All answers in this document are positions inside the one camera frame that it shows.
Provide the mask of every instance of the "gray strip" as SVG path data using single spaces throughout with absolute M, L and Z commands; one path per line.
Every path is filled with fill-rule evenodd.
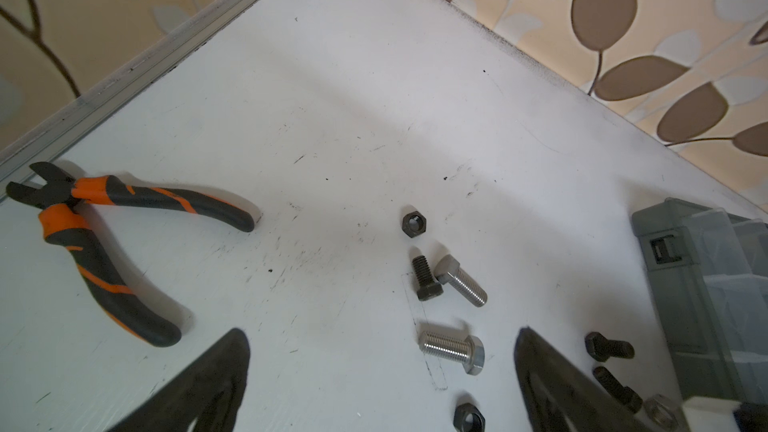
M 9 182 L 24 182 L 34 176 L 29 164 L 58 158 L 256 1 L 216 0 L 187 25 L 0 152 L 0 202 L 6 198 Z

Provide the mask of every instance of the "diagonal cutting pliers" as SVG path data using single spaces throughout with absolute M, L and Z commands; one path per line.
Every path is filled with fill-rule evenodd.
M 39 219 L 46 242 L 64 246 L 96 302 L 122 328 L 155 347 L 181 339 L 176 325 L 139 301 L 112 265 L 85 219 L 74 211 L 82 201 L 105 206 L 168 208 L 216 218 L 243 232 L 254 230 L 248 212 L 216 197 L 182 188 L 133 187 L 115 176 L 75 179 L 50 162 L 30 167 L 46 183 L 42 188 L 10 182 L 8 197 L 41 208 Z

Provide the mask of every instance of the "white tabletop surface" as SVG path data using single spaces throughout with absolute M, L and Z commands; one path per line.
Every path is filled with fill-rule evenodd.
M 220 193 L 263 217 L 84 206 L 118 269 L 180 325 L 171 348 L 104 316 L 37 211 L 0 205 L 0 422 L 102 430 L 218 337 L 251 346 L 238 430 L 529 430 L 512 352 L 531 326 L 581 370 L 679 398 L 632 212 L 668 196 L 765 215 L 441 0 L 261 0 L 59 162 Z M 405 208 L 426 234 L 400 230 Z M 454 254 L 488 291 L 416 300 L 409 256 Z M 485 343 L 477 377 L 418 331 Z

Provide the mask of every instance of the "floral wallpaper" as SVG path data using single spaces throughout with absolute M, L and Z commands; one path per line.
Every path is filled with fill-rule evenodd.
M 0 0 L 0 149 L 214 0 Z
M 447 0 L 768 211 L 768 0 Z

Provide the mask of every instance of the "orange and black handle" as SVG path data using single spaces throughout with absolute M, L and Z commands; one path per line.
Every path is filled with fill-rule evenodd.
M 80 178 L 74 183 L 72 197 L 102 206 L 168 208 L 216 218 L 243 232 L 254 230 L 254 218 L 248 212 L 183 188 L 132 187 L 115 176 L 104 176 Z
M 45 241 L 69 250 L 91 295 L 112 320 L 155 347 L 169 347 L 181 339 L 178 327 L 149 310 L 123 282 L 82 216 L 56 204 L 38 217 Z

